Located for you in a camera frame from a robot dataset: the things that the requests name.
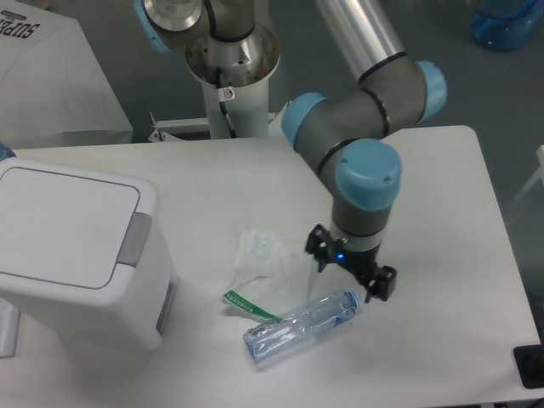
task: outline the green label strip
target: green label strip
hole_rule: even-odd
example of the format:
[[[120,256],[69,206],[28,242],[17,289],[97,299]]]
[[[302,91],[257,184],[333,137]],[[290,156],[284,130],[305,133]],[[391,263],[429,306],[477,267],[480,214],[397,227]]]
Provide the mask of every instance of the green label strip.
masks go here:
[[[266,312],[259,308],[258,306],[254,305],[253,303],[247,301],[245,298],[240,296],[235,291],[229,291],[226,292],[223,297],[229,302],[234,304],[235,306],[238,306],[241,309],[244,309],[247,313],[251,313],[252,315],[257,315],[264,317],[265,319],[274,319],[275,316],[273,314],[270,314],[269,312]]]

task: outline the gray floor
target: gray floor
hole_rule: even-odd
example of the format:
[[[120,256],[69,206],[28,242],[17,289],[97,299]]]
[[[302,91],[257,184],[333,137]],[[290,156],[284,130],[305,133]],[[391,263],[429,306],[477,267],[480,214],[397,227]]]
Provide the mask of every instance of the gray floor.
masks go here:
[[[340,99],[355,90],[311,0],[256,3],[258,17],[273,28],[282,46],[280,68],[271,79],[272,111],[305,92]],[[422,126],[467,125],[476,131],[504,209],[537,168],[535,151],[544,145],[544,23],[521,50],[491,52],[469,34],[476,4],[382,1],[408,53],[414,60],[435,62],[448,81],[445,108]],[[133,124],[135,141],[144,141],[151,132],[149,111],[157,120],[205,116],[199,85],[185,66],[183,50],[156,54],[139,27],[131,0],[53,0],[52,11],[79,20]],[[544,212],[537,205],[530,207],[509,235],[525,287],[538,301],[544,298]]]

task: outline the white table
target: white table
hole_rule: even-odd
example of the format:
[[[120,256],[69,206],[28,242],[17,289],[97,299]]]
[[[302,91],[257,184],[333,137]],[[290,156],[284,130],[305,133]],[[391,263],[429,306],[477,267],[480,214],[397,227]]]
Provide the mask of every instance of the white table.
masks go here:
[[[154,354],[59,339],[24,316],[16,357],[0,360],[0,406],[406,408],[544,396],[523,388],[514,364],[512,349],[538,336],[473,131],[406,130],[388,142],[404,165],[380,253],[399,271],[396,291],[267,370],[241,340],[254,322],[218,299],[243,230],[304,238],[329,221],[330,196],[286,141],[19,151],[151,180],[181,279]]]

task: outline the light blue joint cap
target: light blue joint cap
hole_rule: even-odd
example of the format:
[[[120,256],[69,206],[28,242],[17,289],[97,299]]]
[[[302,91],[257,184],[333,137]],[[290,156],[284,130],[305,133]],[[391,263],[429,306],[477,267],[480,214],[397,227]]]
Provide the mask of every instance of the light blue joint cap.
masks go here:
[[[142,26],[144,27],[145,35],[150,40],[150,43],[155,51],[159,54],[169,53],[171,49],[167,47],[164,42],[162,42],[159,36],[157,36],[153,25],[151,25],[149,20],[147,20],[147,15],[145,14],[141,0],[134,0],[134,10],[138,15],[139,22],[142,23]]]
[[[444,74],[430,61],[417,61],[423,71],[425,83],[427,84],[427,103],[423,112],[423,119],[440,111],[448,99],[448,86],[445,83]]]
[[[320,93],[305,93],[293,100],[281,119],[281,129],[294,148],[297,143],[298,129],[314,107],[326,98]]]
[[[15,153],[4,143],[0,142],[0,162],[10,157],[15,157]]]
[[[402,165],[388,144],[359,139],[348,144],[338,158],[335,178],[349,203],[365,211],[381,211],[399,194]]]

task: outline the black object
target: black object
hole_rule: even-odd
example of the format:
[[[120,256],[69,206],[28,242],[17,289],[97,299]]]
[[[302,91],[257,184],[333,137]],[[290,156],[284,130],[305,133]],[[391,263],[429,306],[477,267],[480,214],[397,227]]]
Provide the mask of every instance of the black object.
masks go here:
[[[513,350],[521,382],[526,388],[544,388],[544,346],[519,346]]]
[[[387,301],[397,280],[396,269],[390,266],[377,266],[376,256],[379,247],[378,245],[364,252],[347,251],[342,240],[334,240],[329,231],[318,224],[308,235],[305,251],[313,255],[319,263],[319,272],[322,272],[328,264],[337,264],[355,276],[365,287],[365,302],[369,303],[371,298]]]

